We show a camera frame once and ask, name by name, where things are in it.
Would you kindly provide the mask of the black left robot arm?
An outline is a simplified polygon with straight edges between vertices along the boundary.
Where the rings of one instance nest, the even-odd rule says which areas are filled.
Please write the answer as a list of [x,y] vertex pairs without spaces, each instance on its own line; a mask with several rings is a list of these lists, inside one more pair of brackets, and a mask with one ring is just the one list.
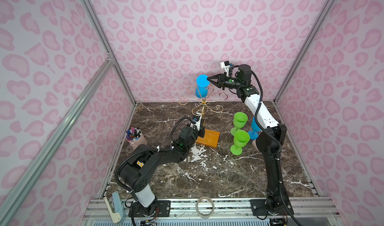
[[154,148],[145,144],[139,145],[116,168],[116,183],[133,196],[146,215],[153,214],[157,207],[157,198],[151,190],[150,182],[156,169],[164,164],[184,161],[198,137],[204,136],[204,128],[197,130],[184,127],[178,139],[169,147]]

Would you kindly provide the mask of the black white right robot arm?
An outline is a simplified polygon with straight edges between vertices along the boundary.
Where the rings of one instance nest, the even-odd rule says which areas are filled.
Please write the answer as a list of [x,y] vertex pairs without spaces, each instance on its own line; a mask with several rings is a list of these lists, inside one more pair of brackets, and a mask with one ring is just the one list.
[[264,91],[259,78],[249,65],[225,66],[225,72],[207,77],[214,86],[234,89],[239,99],[254,114],[261,133],[256,146],[263,156],[267,172],[266,210],[272,215],[294,214],[282,173],[281,155],[287,127],[280,124],[263,103]]

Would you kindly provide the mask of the gold wire rack wooden base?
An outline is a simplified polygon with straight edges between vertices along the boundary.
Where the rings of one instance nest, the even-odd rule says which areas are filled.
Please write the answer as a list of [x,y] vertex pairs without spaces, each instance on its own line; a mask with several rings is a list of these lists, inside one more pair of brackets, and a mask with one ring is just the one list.
[[[190,86],[187,88],[188,93],[194,93],[197,89],[197,86]],[[198,137],[196,140],[196,144],[203,145],[206,147],[216,148],[219,142],[220,133],[218,131],[213,131],[206,129],[206,114],[207,113],[215,113],[220,114],[224,111],[224,107],[220,105],[220,102],[223,102],[228,99],[228,95],[224,92],[219,93],[219,100],[212,100],[211,95],[214,92],[214,87],[209,85],[208,86],[208,94],[205,98],[199,99],[196,97],[196,99],[184,96],[179,99],[180,105],[186,105],[188,102],[195,102],[195,107],[192,108],[191,112],[193,116],[195,117],[198,113],[201,113],[203,116],[203,126],[205,128],[205,137],[200,138]]]

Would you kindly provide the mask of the blue wine glass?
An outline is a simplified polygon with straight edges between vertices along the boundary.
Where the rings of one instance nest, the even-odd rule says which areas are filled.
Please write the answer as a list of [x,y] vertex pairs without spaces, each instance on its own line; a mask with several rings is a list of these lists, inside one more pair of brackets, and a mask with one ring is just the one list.
[[205,98],[208,94],[208,86],[210,82],[208,81],[207,75],[199,75],[196,79],[197,89],[195,91],[196,97],[199,99]]
[[248,134],[250,136],[250,140],[256,140],[259,135],[260,135],[260,132],[262,131],[260,129],[260,127],[257,125],[256,121],[255,121],[255,118],[252,119],[252,123],[251,123],[251,127],[252,129],[250,131],[248,131]]

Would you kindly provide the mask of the green wine glass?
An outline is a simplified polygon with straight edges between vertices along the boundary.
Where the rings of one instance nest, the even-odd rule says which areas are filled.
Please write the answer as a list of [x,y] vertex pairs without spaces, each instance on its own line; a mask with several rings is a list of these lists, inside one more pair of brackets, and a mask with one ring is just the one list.
[[232,154],[238,156],[243,152],[243,147],[245,147],[250,141],[250,135],[248,132],[243,130],[238,130],[234,135],[234,144],[231,146]]
[[235,135],[236,131],[242,129],[248,121],[247,114],[243,112],[237,112],[234,115],[233,124],[234,127],[231,129],[231,135]]

